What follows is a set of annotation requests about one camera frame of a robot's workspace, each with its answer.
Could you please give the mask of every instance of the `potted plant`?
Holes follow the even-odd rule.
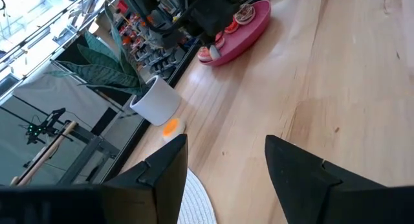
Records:
[[[177,110],[181,97],[160,76],[154,76],[147,82],[128,61],[122,39],[113,26],[112,13],[105,6],[105,14],[111,22],[111,34],[119,47],[119,55],[96,39],[91,33],[84,36],[88,47],[78,45],[82,56],[90,63],[76,65],[71,62],[59,62],[71,72],[51,71],[52,76],[61,78],[76,75],[86,81],[88,87],[106,87],[134,95],[129,107],[153,125],[165,123]]]

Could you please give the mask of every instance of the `window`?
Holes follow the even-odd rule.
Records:
[[[0,83],[9,74],[23,79],[56,49],[73,39],[77,31],[97,16],[105,3],[105,0],[4,1],[5,17],[1,18],[0,12],[0,58],[7,52],[13,53],[0,63]],[[57,20],[48,23],[57,15]],[[16,48],[27,37],[30,37],[29,41]]]
[[[0,96],[5,94],[10,88],[18,83],[19,79],[8,73],[4,78],[0,79]]]

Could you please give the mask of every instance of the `wooden stick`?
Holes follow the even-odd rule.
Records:
[[[10,182],[10,186],[17,185],[17,183],[19,182],[19,179],[20,179],[20,177],[15,176],[15,177],[12,179],[12,182]]]
[[[40,169],[41,165],[49,159],[49,157],[58,149],[60,143],[64,140],[65,136],[67,136],[77,125],[75,121],[72,121],[65,129],[65,131],[60,135],[52,144],[51,147],[42,155],[39,161],[33,166],[33,168],[21,178],[21,180],[17,183],[17,186],[27,185],[34,174]],[[12,184],[16,184],[18,177],[13,178]]]

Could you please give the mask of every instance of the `snake plant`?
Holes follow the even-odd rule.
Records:
[[[88,47],[78,45],[81,55],[90,63],[76,65],[71,62],[59,62],[71,72],[51,71],[47,74],[62,78],[76,75],[86,81],[88,87],[106,87],[143,97],[148,92],[148,85],[139,72],[129,63],[127,52],[122,46],[121,37],[113,25],[113,15],[105,5],[105,14],[111,23],[111,34],[119,47],[119,55],[86,31],[84,36]]]

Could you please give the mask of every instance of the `orange item on shelf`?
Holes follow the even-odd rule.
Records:
[[[124,36],[124,38],[122,39],[122,45],[127,45],[128,43],[131,42],[131,37],[129,36]]]

